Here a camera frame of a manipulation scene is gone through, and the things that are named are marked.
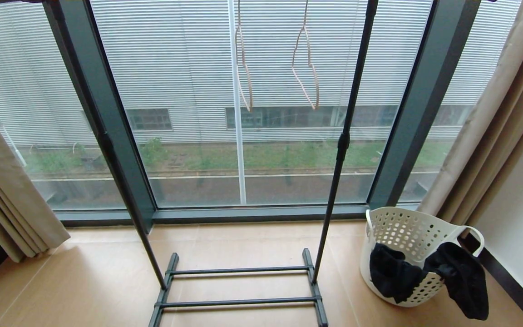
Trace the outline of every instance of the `glass pane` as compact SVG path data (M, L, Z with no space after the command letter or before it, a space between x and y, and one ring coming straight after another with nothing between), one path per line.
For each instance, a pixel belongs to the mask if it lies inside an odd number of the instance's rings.
M127 114L168 110L133 128L158 205L239 204L227 1L91 4Z
M52 209L124 208L41 4L0 4L0 132Z
M365 202L427 22L431 0L380 0L351 129L339 203ZM305 1L243 0L242 31L253 83L253 114L242 116L247 203L325 203L336 161L367 1L311 1L307 30L320 107L312 110L291 64ZM315 101L302 37L295 68ZM247 95L247 79L239 65ZM227 126L234 128L233 116Z
M433 184L468 114L492 77L521 0L482 1L401 202L419 202Z

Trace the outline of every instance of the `tile floor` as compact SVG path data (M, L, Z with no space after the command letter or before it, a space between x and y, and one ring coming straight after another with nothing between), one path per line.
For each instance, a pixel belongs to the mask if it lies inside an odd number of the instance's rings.
M331 327L523 327L523 312L488 275L490 316L466 319L446 290L415 308L377 298L361 279L359 255L365 223L334 222L318 283ZM156 226L149 236L166 269L302 265L303 248L316 258L320 223ZM75 228L58 249L21 264L0 266L0 327L145 327L158 283L133 228ZM309 296L307 276L179 277L169 301ZM312 327L313 306L253 310L168 310L162 327Z

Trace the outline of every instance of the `black cloth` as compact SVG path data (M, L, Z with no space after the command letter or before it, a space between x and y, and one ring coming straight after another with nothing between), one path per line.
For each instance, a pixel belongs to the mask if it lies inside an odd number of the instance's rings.
M380 243L371 252L370 273L376 289L384 297L394 298L396 303L406 301L427 276L426 271L406 262L401 251Z
M479 260L467 250L448 242L425 260L426 271L445 279L445 285L457 306L470 319L488 318L488 290L485 272Z

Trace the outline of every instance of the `curtain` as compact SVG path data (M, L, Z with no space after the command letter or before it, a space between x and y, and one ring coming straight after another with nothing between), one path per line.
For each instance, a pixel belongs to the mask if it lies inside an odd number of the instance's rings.
M419 211L473 224L523 151L523 3L494 75Z
M70 236L0 134L0 245L19 262L58 247Z

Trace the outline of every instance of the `perforated basket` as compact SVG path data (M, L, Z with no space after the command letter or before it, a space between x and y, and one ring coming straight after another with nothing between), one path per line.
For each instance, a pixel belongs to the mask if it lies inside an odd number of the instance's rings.
M423 268L425 259L444 242L457 245L457 236L469 228L477 239L479 248L473 253L478 256L484 248L484 237L479 230L470 226L457 226L426 213L419 213L395 207L382 207L367 211L366 237L360 259L360 273L369 288L383 300L401 307L415 307L436 295L444 285L440 275L434 272L413 290L413 294L399 304L390 297L384 297L376 289L370 277L370 254L376 243L405 253L405 261Z

